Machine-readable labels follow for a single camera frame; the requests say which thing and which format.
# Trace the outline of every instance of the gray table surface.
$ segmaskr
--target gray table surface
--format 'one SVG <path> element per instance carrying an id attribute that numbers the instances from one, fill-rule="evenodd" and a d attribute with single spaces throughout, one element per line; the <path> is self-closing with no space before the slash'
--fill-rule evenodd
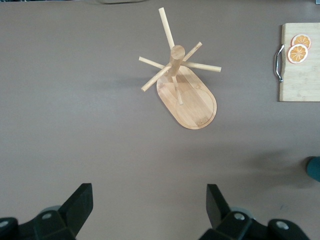
<path id="1" fill-rule="evenodd" d="M 180 126 L 153 86 L 176 44 L 214 94 L 200 130 Z M 314 0 L 149 0 L 0 4 L 0 217 L 20 223 L 92 183 L 79 240 L 197 240 L 209 227 L 206 184 L 267 224 L 297 223 L 319 239 L 320 103 L 279 102 L 281 25 L 320 22 Z"/>

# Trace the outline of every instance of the oval wooden base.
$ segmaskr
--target oval wooden base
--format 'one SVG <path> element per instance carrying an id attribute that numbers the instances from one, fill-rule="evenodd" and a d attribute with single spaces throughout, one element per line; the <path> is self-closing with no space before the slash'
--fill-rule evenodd
<path id="1" fill-rule="evenodd" d="M 214 95 L 198 76 L 185 66 L 176 75 L 183 104 L 180 105 L 172 79 L 162 76 L 156 83 L 157 92 L 174 118 L 187 129 L 201 129 L 216 116 L 217 102 Z"/>

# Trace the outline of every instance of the dried citrus slice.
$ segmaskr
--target dried citrus slice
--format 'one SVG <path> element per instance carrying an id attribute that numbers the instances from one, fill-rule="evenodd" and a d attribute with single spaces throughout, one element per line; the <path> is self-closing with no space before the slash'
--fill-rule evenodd
<path id="1" fill-rule="evenodd" d="M 311 47 L 311 39 L 306 34 L 298 34 L 291 41 L 291 46 L 296 44 L 303 44 L 307 49 L 309 49 Z"/>
<path id="2" fill-rule="evenodd" d="M 296 44 L 289 48 L 288 59 L 292 64 L 302 63 L 308 56 L 308 49 L 303 44 Z"/>

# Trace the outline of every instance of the cutting board handle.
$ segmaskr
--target cutting board handle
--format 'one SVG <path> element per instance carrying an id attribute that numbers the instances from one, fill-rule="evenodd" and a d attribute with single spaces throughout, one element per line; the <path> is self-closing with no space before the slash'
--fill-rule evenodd
<path id="1" fill-rule="evenodd" d="M 274 56 L 274 72 L 278 77 L 279 83 L 281 84 L 284 80 L 281 76 L 281 73 L 279 72 L 279 55 L 282 52 L 282 50 L 285 48 L 285 45 L 282 44 L 280 49 L 276 52 Z"/>

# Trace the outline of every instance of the bolt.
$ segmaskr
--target bolt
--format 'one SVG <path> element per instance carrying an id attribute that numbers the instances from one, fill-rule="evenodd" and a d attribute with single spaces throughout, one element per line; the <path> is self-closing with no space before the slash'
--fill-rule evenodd
<path id="1" fill-rule="evenodd" d="M 236 214 L 234 214 L 234 217 L 235 217 L 235 219 L 241 220 L 241 221 L 243 221 L 243 220 L 246 219 L 245 216 L 243 216 L 243 215 L 242 215 L 241 213 L 239 213 L 239 212 L 237 212 Z"/>
<path id="2" fill-rule="evenodd" d="M 3 227 L 5 227 L 5 226 L 7 226 L 8 225 L 8 221 L 2 221 L 2 222 L 0 222 L 0 228 L 3 228 Z"/>
<path id="3" fill-rule="evenodd" d="M 45 220 L 45 219 L 49 219 L 51 217 L 52 217 L 52 214 L 51 213 L 47 213 L 47 214 L 42 216 L 42 219 Z"/>
<path id="4" fill-rule="evenodd" d="M 277 221 L 275 224 L 280 229 L 283 229 L 283 230 L 288 230 L 289 229 L 289 226 L 283 221 Z"/>

